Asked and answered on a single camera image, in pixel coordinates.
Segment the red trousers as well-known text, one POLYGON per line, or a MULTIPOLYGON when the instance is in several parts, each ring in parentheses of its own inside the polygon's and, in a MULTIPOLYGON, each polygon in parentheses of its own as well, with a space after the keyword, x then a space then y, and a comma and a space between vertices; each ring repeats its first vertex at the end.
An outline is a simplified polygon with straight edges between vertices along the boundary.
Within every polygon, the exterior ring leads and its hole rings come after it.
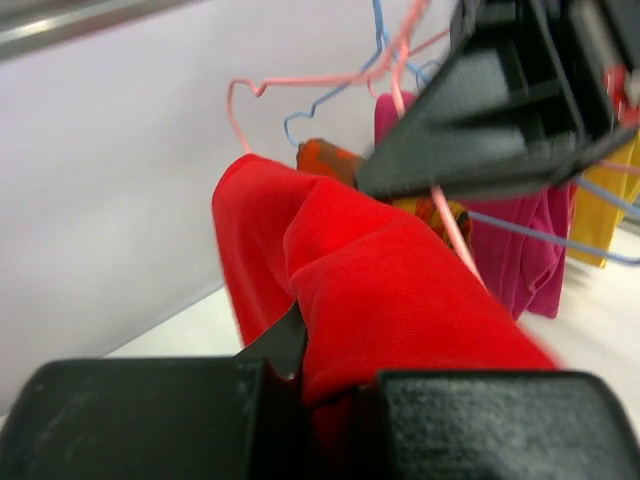
POLYGON ((243 341, 301 310, 314 477, 348 476, 352 392, 379 370, 554 368, 433 231, 334 179, 247 154, 212 213, 243 341))

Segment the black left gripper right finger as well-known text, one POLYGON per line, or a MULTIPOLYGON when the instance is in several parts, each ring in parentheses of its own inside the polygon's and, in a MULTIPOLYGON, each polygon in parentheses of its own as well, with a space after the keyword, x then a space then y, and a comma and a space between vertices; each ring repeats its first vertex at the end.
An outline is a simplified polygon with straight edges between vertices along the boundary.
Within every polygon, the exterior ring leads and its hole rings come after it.
POLYGON ((383 371, 354 397, 352 479, 636 479, 617 396, 579 371, 383 371))

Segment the pink hanger with red trousers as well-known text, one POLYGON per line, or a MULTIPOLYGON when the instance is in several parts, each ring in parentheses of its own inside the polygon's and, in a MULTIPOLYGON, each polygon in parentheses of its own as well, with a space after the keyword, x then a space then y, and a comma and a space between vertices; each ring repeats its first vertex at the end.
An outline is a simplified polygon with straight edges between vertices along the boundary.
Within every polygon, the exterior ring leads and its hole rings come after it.
MULTIPOLYGON (((391 96, 394 107, 399 117, 406 112, 406 105, 401 91, 401 79, 406 69, 408 58, 412 51, 410 50, 410 40, 415 29, 426 13, 430 2, 427 0, 416 0, 411 4, 406 16, 404 17, 401 27, 395 37, 385 47, 381 53, 380 60, 375 60, 366 69, 352 74, 340 74, 333 76, 310 76, 310 77, 275 77, 265 79, 259 86, 256 86, 250 79, 234 78, 230 81, 227 91, 227 115, 235 134, 237 135, 241 145, 246 153, 251 153, 252 149, 244 135, 240 124, 237 122, 233 111, 233 96, 237 85, 247 86, 254 97, 261 97, 264 92, 273 86, 277 87, 325 87, 342 85, 361 85, 370 86, 375 80, 383 78, 388 71, 391 72, 391 96)), ((478 272, 475 261, 467 247, 462 236, 459 226, 454 219, 453 213, 449 207, 447 199, 443 191, 433 186, 429 188, 436 210, 440 214, 445 231, 452 243, 455 253, 460 260, 466 265, 475 278, 484 285, 484 282, 478 272)))

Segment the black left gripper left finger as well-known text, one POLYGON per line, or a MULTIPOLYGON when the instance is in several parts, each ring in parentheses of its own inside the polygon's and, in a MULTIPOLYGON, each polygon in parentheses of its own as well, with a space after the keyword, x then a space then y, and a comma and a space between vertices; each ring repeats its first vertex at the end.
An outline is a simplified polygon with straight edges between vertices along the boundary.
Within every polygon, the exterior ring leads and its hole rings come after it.
POLYGON ((297 306, 227 357, 41 366, 1 431, 5 479, 300 479, 297 306))

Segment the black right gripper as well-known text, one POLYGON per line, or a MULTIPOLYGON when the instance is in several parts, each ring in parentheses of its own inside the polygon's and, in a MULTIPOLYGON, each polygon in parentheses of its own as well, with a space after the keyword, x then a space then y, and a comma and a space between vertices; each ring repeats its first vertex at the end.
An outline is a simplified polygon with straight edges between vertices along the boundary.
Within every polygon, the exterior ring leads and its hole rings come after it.
POLYGON ((463 1, 451 54, 356 174, 370 196, 494 195, 549 182, 580 148, 613 150, 617 118, 575 1, 463 1))

